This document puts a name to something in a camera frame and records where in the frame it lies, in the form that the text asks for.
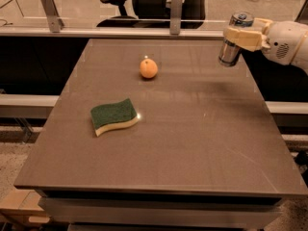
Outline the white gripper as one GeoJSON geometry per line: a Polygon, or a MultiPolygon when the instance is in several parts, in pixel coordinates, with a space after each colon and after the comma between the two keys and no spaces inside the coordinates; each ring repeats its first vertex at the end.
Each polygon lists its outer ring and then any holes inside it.
{"type": "Polygon", "coordinates": [[[257,31],[228,27],[224,38],[254,52],[262,50],[270,61],[282,65],[307,65],[307,25],[293,21],[274,22],[256,17],[253,27],[257,31]]]}

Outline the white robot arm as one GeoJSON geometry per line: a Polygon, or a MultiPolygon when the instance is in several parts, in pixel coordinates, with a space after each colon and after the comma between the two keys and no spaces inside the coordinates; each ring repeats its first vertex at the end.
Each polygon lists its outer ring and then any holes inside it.
{"type": "Polygon", "coordinates": [[[223,32],[231,44],[244,50],[260,50],[270,61],[294,65],[308,74],[308,26],[293,21],[256,18],[250,27],[228,26],[223,32]]]}

